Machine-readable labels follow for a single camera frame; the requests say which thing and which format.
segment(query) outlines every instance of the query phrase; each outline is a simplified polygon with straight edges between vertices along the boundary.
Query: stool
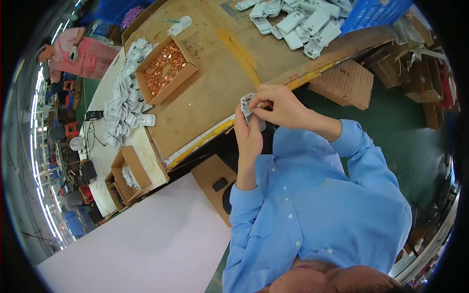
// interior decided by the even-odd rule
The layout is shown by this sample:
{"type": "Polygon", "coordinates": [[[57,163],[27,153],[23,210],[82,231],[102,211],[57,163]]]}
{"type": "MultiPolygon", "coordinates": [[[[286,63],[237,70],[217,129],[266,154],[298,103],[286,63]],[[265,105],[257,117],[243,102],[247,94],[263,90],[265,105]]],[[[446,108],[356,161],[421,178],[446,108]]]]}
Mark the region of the stool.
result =
{"type": "Polygon", "coordinates": [[[66,137],[76,137],[80,135],[80,131],[76,129],[78,121],[73,123],[65,124],[65,136],[66,137]]]}

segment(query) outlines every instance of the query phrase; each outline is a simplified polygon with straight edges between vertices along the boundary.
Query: hand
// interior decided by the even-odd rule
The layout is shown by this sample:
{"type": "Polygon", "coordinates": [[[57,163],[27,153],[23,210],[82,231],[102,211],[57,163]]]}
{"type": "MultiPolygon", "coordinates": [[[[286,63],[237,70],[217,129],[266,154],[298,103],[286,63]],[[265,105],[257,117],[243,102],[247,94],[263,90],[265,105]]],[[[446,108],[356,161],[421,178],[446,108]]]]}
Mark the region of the hand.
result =
{"type": "Polygon", "coordinates": [[[316,114],[303,106],[286,86],[276,84],[259,85],[250,108],[259,118],[290,129],[306,129],[307,122],[316,114]],[[259,102],[272,107],[273,111],[256,107],[259,102]]]}
{"type": "Polygon", "coordinates": [[[76,45],[72,46],[72,49],[70,50],[70,55],[68,56],[68,59],[70,61],[75,61],[78,58],[78,47],[76,45]]]}
{"type": "Polygon", "coordinates": [[[241,111],[241,104],[235,109],[234,132],[239,149],[239,164],[242,167],[254,166],[257,157],[262,151],[264,141],[259,130],[259,117],[252,115],[249,129],[246,119],[241,111]]]}

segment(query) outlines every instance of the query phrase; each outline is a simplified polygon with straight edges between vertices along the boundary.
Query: blue shirt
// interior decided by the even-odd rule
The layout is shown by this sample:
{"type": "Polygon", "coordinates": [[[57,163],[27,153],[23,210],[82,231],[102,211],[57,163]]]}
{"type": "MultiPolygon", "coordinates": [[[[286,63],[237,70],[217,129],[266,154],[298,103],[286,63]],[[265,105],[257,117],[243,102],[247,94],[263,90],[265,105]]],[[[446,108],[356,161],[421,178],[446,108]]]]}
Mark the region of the blue shirt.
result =
{"type": "Polygon", "coordinates": [[[333,143],[278,128],[273,155],[256,160],[256,189],[233,186],[223,292],[256,292],[289,270],[297,255],[389,273],[410,231],[410,206],[381,149],[358,122],[341,122],[333,143]],[[349,177],[339,156],[348,157],[349,177]]]}

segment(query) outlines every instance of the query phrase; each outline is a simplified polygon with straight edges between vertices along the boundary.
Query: copper parts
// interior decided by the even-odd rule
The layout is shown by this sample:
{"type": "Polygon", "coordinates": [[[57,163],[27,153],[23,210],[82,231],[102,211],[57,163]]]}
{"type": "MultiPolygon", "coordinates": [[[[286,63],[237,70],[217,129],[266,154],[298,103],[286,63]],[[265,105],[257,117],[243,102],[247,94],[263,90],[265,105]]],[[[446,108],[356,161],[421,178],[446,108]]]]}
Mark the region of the copper parts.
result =
{"type": "Polygon", "coordinates": [[[152,95],[156,96],[186,66],[186,59],[175,42],[166,46],[145,71],[145,79],[152,95]]]}

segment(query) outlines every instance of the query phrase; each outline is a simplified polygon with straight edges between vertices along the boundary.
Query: blue crate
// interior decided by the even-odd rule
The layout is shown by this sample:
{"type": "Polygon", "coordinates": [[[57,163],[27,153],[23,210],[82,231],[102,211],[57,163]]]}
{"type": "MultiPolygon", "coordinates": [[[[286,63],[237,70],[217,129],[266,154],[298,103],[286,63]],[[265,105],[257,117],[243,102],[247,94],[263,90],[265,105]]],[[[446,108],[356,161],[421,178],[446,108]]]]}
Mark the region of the blue crate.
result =
{"type": "Polygon", "coordinates": [[[147,8],[155,0],[102,0],[95,10],[95,17],[121,26],[122,20],[127,12],[135,6],[147,8]]]}
{"type": "Polygon", "coordinates": [[[361,30],[377,25],[392,24],[409,10],[411,0],[389,0],[386,5],[379,0],[357,0],[350,15],[340,28],[342,33],[361,30]]]}

